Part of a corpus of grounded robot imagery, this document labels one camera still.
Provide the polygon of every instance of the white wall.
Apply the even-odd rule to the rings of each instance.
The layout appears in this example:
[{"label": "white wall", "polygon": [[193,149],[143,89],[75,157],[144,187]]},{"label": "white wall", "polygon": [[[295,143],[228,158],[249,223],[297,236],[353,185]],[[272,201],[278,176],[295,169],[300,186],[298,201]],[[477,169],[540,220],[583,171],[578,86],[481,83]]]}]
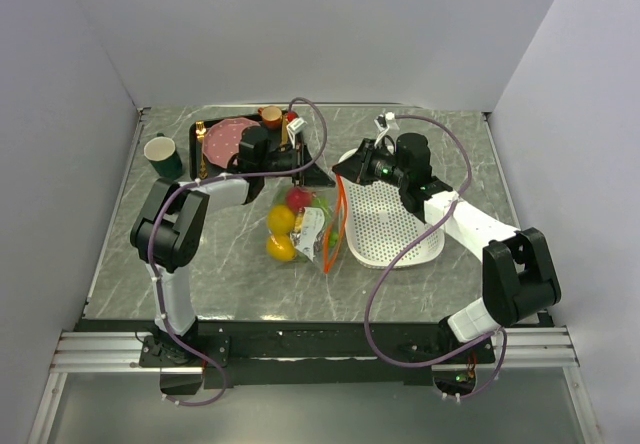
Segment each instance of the white wall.
[{"label": "white wall", "polygon": [[138,106],[492,110],[553,0],[79,0]]},{"label": "white wall", "polygon": [[0,441],[79,317],[136,112],[75,0],[0,0]]},{"label": "white wall", "polygon": [[640,439],[640,0],[555,0],[491,118],[606,442]]}]

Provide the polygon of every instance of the white basket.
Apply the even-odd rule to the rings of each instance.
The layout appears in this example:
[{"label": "white basket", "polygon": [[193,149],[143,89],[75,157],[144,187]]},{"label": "white basket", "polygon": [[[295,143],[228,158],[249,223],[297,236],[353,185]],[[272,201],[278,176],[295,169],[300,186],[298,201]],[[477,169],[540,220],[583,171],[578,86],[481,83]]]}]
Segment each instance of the white basket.
[{"label": "white basket", "polygon": [[[346,152],[340,161],[356,152]],[[374,182],[368,186],[342,180],[347,195],[348,214],[345,225],[347,244],[355,258],[365,267],[382,269],[411,241],[429,227],[402,206],[398,189]],[[438,229],[409,251],[394,269],[429,262],[442,252],[444,232]]]}]

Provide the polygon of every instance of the red apple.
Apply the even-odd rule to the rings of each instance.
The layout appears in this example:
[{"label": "red apple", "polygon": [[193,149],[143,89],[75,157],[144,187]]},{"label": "red apple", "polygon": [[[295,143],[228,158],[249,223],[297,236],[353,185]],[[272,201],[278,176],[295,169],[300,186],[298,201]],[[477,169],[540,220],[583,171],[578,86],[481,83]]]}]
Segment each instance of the red apple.
[{"label": "red apple", "polygon": [[296,214],[305,207],[311,207],[312,200],[313,195],[309,191],[305,191],[300,187],[291,188],[291,190],[287,192],[287,196],[285,197],[287,206]]}]

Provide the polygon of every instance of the marble tabletop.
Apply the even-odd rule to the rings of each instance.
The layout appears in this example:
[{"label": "marble tabletop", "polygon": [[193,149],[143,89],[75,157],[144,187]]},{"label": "marble tabletop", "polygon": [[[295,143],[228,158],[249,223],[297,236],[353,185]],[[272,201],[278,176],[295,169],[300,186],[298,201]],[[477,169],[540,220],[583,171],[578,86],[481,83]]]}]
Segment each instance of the marble tabletop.
[{"label": "marble tabletop", "polygon": [[[87,319],[151,319],[154,302],[144,263],[129,244],[129,232],[157,178],[142,148],[158,132],[172,137],[188,162],[188,129],[196,120],[255,112],[255,107],[154,107],[144,111],[140,139],[106,249],[85,308]],[[313,124],[311,152],[321,128],[305,106],[296,110]],[[514,224],[514,215],[493,152],[488,127],[480,112],[439,112],[399,106],[321,106],[329,126],[319,163],[328,170],[363,137],[374,137],[373,119],[383,111],[429,116],[447,125],[465,146],[473,167],[473,184],[465,199],[491,216]],[[458,187],[465,166],[453,142],[435,126],[402,121],[403,131],[424,133],[430,143],[434,173]],[[278,185],[267,182],[256,201],[208,211],[198,254],[191,264],[193,305],[203,319],[267,319],[360,321],[379,270],[365,268],[347,246],[329,275],[303,260],[280,263],[265,252],[265,219]],[[432,262],[393,271],[374,303],[379,321],[436,322],[480,296],[481,266],[451,238]]]}]

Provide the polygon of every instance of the pink plate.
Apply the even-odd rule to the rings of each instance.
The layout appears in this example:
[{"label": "pink plate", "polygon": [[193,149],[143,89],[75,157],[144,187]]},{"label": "pink plate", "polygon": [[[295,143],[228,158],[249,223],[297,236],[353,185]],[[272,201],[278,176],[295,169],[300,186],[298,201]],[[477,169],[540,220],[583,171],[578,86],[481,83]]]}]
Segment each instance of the pink plate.
[{"label": "pink plate", "polygon": [[211,164],[226,169],[231,164],[231,158],[238,153],[242,131],[258,125],[256,121],[245,117],[225,119],[213,125],[202,143],[205,157]]}]

